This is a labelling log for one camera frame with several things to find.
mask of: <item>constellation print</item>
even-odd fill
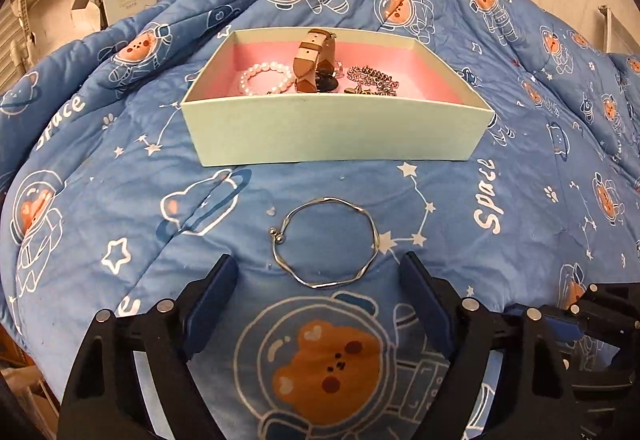
[[[580,194],[580,197],[582,198],[582,203],[584,203],[584,208],[587,211],[587,215],[584,217],[584,223],[580,225],[580,229],[582,229],[582,232],[584,233],[584,238],[585,238],[585,240],[587,242],[586,255],[591,260],[591,259],[593,259],[593,256],[591,255],[591,247],[589,245],[589,236],[587,235],[587,227],[589,227],[589,226],[593,227],[593,232],[595,232],[597,230],[596,222],[593,219],[593,217],[591,216],[591,213],[589,211],[589,207],[587,206],[587,200],[584,199],[584,196],[580,192],[580,185],[578,185],[574,181],[571,181],[571,183],[569,184],[569,188],[570,189],[574,189],[574,188],[578,189],[578,194]]]
[[[169,120],[166,121],[166,124],[164,124],[164,127],[161,129],[160,134],[158,135],[158,141],[149,142],[148,136],[146,134],[140,135],[140,137],[138,137],[138,139],[136,140],[136,142],[142,142],[146,144],[145,151],[149,153],[148,154],[149,156],[151,156],[156,151],[159,151],[162,149],[162,144],[160,143],[160,141],[162,140],[162,135],[164,134],[164,130],[166,130],[167,126],[169,126],[169,124],[173,120],[175,114],[178,113],[178,111],[180,111],[181,109],[180,105],[178,105],[177,102],[174,102],[172,104],[167,104],[167,105],[161,104],[160,107],[173,107],[174,112],[171,113]]]
[[[383,254],[386,254],[388,251],[391,252],[391,255],[394,257],[396,262],[400,264],[396,253],[393,251],[393,247],[396,246],[399,241],[411,241],[413,245],[424,246],[424,242],[427,241],[427,238],[422,235],[422,231],[424,230],[424,225],[427,222],[427,216],[435,211],[436,208],[432,202],[427,201],[424,194],[422,194],[420,189],[418,189],[418,182],[415,180],[417,176],[417,166],[404,162],[402,165],[397,166],[397,168],[402,172],[403,178],[411,178],[411,181],[414,182],[414,191],[418,196],[420,196],[424,204],[424,216],[422,217],[420,227],[418,227],[418,231],[416,233],[412,233],[411,237],[396,237],[392,239],[391,231],[380,234],[380,252]]]

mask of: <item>bracelet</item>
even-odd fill
[[[284,243],[284,239],[285,239],[284,233],[287,230],[289,223],[291,222],[291,218],[302,209],[306,209],[307,207],[311,207],[312,205],[319,205],[322,203],[340,203],[342,205],[346,205],[350,209],[357,211],[363,216],[366,216],[366,218],[369,220],[369,224],[371,226],[372,238],[373,238],[373,247],[372,247],[373,252],[371,253],[369,261],[367,261],[367,263],[365,263],[364,266],[361,267],[354,274],[353,277],[351,277],[351,279],[328,281],[325,283],[310,283],[308,281],[303,280],[300,276],[298,276],[298,274],[294,272],[294,270],[289,266],[289,264],[287,264],[287,262],[284,261],[284,259],[278,254],[277,246]],[[374,223],[371,215],[362,207],[354,205],[353,203],[349,203],[348,201],[341,200],[340,198],[330,198],[330,197],[316,198],[315,200],[311,200],[311,201],[308,201],[307,203],[303,203],[299,207],[296,207],[295,209],[293,209],[289,214],[287,214],[287,216],[284,217],[284,219],[282,220],[282,226],[280,227],[280,229],[277,229],[276,227],[271,227],[269,229],[269,234],[271,234],[271,239],[272,239],[271,251],[273,252],[273,257],[276,260],[276,262],[280,265],[280,267],[282,267],[282,269],[285,272],[291,274],[296,281],[298,281],[300,284],[303,284],[308,288],[331,288],[334,286],[347,285],[349,283],[353,283],[354,281],[357,281],[358,279],[360,279],[362,276],[366,274],[367,270],[369,269],[369,266],[371,266],[371,263],[373,263],[373,260],[376,258],[378,254],[378,250],[380,249],[380,235],[378,233],[378,229],[376,228],[376,224]]]
[[[400,85],[399,82],[395,82],[391,75],[382,73],[381,71],[374,70],[369,66],[360,68],[358,66],[352,66],[347,70],[347,78],[353,82],[358,83],[358,87],[353,92],[358,94],[377,94],[382,96],[397,96],[396,89]],[[362,86],[375,86],[376,90],[362,89]]]
[[[281,81],[277,86],[273,86],[270,90],[267,91],[267,94],[275,94],[285,92],[293,81],[295,80],[293,77],[293,73],[291,73],[291,69],[284,64],[280,64],[278,62],[263,62],[262,64],[254,64],[248,70],[242,72],[240,75],[240,83],[238,85],[238,89],[242,94],[247,96],[253,96],[254,92],[249,87],[249,79],[252,76],[257,75],[262,71],[277,71],[284,75],[284,80]]]

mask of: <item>black robotic claw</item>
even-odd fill
[[[414,253],[401,285],[432,344],[450,367],[413,440],[460,440],[472,420],[492,350],[503,354],[484,440],[633,438],[640,409],[640,285],[590,285],[567,311],[512,305],[491,312],[431,277]],[[60,412],[59,440],[148,440],[153,433],[133,352],[146,352],[176,440],[224,440],[187,361],[209,342],[238,280],[224,255],[202,280],[146,314],[101,310],[74,363]],[[584,336],[620,348],[605,372],[580,370],[562,343]]]

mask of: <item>silver bangle bracelet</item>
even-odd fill
[[[286,261],[284,261],[284,259],[278,254],[277,246],[284,243],[284,240],[285,240],[284,233],[287,230],[289,223],[291,222],[291,218],[302,209],[306,209],[307,207],[311,207],[312,205],[319,205],[321,203],[341,203],[343,205],[346,205],[347,207],[350,207],[354,211],[357,211],[358,213],[366,216],[371,225],[371,232],[373,234],[373,254],[369,258],[369,261],[367,261],[367,263],[360,270],[358,270],[355,276],[352,277],[351,279],[345,279],[341,281],[329,281],[325,283],[306,282],[301,277],[299,277],[293,271],[293,269],[286,263]],[[345,201],[345,200],[341,200],[340,198],[316,198],[315,200],[308,201],[307,203],[304,203],[303,205],[300,205],[299,207],[293,209],[289,214],[287,214],[287,216],[284,217],[284,219],[282,220],[282,226],[280,227],[280,230],[278,230],[276,227],[271,227],[269,229],[269,233],[271,234],[271,237],[273,240],[271,245],[271,250],[273,251],[273,257],[275,258],[276,262],[282,267],[284,271],[290,273],[293,276],[293,278],[296,281],[298,281],[300,284],[303,284],[308,288],[314,288],[314,289],[342,286],[342,285],[347,285],[349,283],[353,283],[354,281],[357,281],[358,279],[360,279],[362,276],[365,275],[365,273],[367,272],[367,269],[373,263],[373,260],[376,258],[378,254],[378,249],[380,248],[380,235],[378,233],[378,229],[376,228],[376,224],[374,223],[371,215],[362,207],[358,207],[357,205],[354,205],[353,203],[349,203],[348,201]]]

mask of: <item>blue blanket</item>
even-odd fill
[[[291,25],[417,38],[495,109],[474,155],[200,166],[180,99],[231,31]],[[190,363],[227,438],[408,439],[446,363],[400,292],[403,253],[492,310],[640,280],[640,62],[529,0],[163,0],[1,99],[0,317],[58,396],[95,312],[145,312],[230,253],[238,287]],[[220,127],[215,144],[238,138]],[[269,227],[324,196],[365,207],[381,233],[372,268],[337,291],[305,289],[271,254]],[[296,216],[282,253],[322,281],[353,275],[370,247],[366,220],[329,205]],[[605,357],[574,346],[585,368]]]

